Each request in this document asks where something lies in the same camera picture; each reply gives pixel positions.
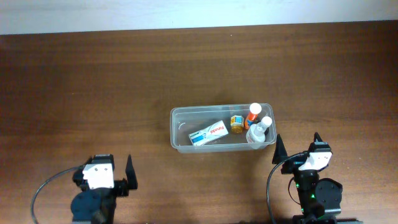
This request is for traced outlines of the white pump lotion bottle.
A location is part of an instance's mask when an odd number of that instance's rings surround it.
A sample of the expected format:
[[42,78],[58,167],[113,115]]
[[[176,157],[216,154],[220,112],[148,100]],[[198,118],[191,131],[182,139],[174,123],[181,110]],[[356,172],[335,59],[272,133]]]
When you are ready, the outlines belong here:
[[252,124],[246,133],[246,140],[252,149],[260,149],[261,144],[266,141],[264,132],[271,127],[272,118],[265,116],[257,124]]

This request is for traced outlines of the orange tube white cap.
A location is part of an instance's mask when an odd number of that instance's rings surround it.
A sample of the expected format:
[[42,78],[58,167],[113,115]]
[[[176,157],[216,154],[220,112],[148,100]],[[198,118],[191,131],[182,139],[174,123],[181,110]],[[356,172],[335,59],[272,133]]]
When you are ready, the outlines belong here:
[[258,114],[262,111],[262,106],[259,103],[251,103],[249,106],[249,113],[244,120],[244,128],[249,129],[256,121]]

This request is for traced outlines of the Tiger Balm jar gold lid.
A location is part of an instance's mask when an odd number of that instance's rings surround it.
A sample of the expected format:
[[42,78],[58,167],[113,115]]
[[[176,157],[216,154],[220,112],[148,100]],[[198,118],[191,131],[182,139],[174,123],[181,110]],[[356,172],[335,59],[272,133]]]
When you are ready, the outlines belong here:
[[233,133],[242,133],[244,129],[244,118],[240,115],[234,115],[230,119],[231,131]]

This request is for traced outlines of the white Panadol medicine box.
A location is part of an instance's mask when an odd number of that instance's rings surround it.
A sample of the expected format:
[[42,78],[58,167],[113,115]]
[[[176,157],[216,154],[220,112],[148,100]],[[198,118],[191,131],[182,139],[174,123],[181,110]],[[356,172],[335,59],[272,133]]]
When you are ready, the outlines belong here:
[[229,134],[222,120],[188,135],[193,146],[202,146]]

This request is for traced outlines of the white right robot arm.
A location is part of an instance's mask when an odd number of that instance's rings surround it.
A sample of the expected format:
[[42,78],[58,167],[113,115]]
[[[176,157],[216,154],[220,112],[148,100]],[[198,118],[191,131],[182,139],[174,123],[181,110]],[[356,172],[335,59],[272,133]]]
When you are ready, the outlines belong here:
[[277,135],[272,163],[282,174],[292,174],[302,213],[292,217],[293,223],[336,223],[341,213],[343,186],[330,178],[321,179],[319,173],[326,169],[333,153],[331,147],[318,133],[308,150],[287,155],[283,140]]

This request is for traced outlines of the clear plastic container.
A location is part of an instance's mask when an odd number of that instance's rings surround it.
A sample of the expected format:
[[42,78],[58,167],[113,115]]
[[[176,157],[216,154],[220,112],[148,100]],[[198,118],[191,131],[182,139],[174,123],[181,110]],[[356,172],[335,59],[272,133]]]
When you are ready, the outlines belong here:
[[[274,144],[277,139],[275,123],[269,127],[266,139],[262,143],[247,142],[246,131],[239,134],[231,131],[231,117],[234,115],[246,117],[248,113],[248,104],[174,108],[170,112],[170,143],[180,153],[249,151],[264,149]],[[193,145],[188,137],[189,134],[207,128],[218,121],[224,122],[228,135],[202,146]]]

